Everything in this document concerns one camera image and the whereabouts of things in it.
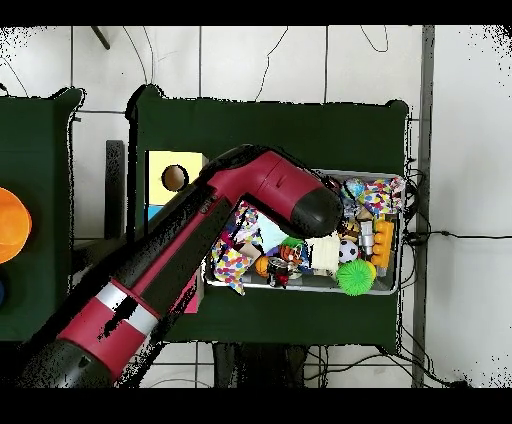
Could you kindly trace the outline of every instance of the gray bin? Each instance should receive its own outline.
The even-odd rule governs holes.
[[[323,170],[319,169],[325,175],[329,175],[339,181],[344,181],[347,178],[358,177],[363,181],[371,182],[379,178],[394,178],[397,175],[391,174],[375,174],[370,172],[349,172],[349,171],[336,171],[336,170]],[[405,190],[402,192],[402,204],[405,205]],[[397,214],[396,219],[393,220],[395,224],[395,231],[392,240],[392,251],[389,257],[389,266],[386,275],[383,277],[377,276],[373,283],[372,289],[366,295],[390,295],[393,294],[400,284],[400,266],[402,254],[402,234],[403,234],[403,211]],[[260,277],[252,269],[246,272],[242,278],[244,287],[283,290],[282,287],[270,287],[266,279]],[[225,283],[220,281],[206,280],[207,284],[215,286],[226,286]],[[301,277],[289,280],[286,290],[300,290],[309,292],[323,292],[323,293],[338,293],[344,294],[332,277],[324,277],[320,275],[303,274]]]

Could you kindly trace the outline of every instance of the soccer ball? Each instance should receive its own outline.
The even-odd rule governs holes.
[[[357,245],[354,242],[350,240],[341,240],[339,261],[342,264],[357,259],[358,254],[359,249],[357,248]]]

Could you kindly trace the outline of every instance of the yellow toy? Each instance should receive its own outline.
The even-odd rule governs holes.
[[[375,244],[373,245],[372,264],[381,268],[387,268],[395,226],[389,221],[377,221],[375,227],[377,234],[375,234]]]
[[[365,262],[366,262],[366,265],[368,265],[368,267],[370,268],[370,271],[372,273],[372,281],[374,281],[377,278],[377,270],[375,269],[375,265],[373,265],[369,261],[365,261]]]

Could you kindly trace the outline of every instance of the orange bowl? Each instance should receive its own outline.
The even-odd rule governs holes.
[[[0,264],[20,253],[31,229],[27,208],[13,193],[0,187]]]

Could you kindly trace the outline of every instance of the green spiky ball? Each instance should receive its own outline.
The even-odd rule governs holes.
[[[288,246],[292,249],[295,249],[297,246],[304,244],[304,240],[299,240],[293,237],[286,237],[284,241],[281,243],[283,246]]]
[[[342,264],[336,272],[338,286],[349,296],[359,296],[368,292],[373,285],[370,267],[362,259]]]

